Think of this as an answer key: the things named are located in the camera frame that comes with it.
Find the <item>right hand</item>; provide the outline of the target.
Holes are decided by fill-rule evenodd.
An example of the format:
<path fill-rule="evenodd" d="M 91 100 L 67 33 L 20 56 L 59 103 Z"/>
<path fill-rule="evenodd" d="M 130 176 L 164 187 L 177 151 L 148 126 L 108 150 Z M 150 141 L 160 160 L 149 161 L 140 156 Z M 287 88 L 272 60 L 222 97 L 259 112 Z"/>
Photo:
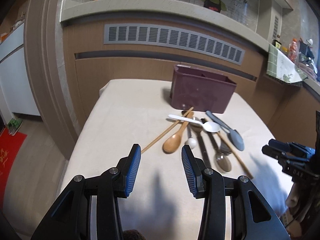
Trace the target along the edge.
<path fill-rule="evenodd" d="M 301 223 L 309 216 L 319 215 L 319 183 L 315 185 L 294 183 L 285 203 L 292 216 L 292 220 L 285 228 L 294 221 Z"/>

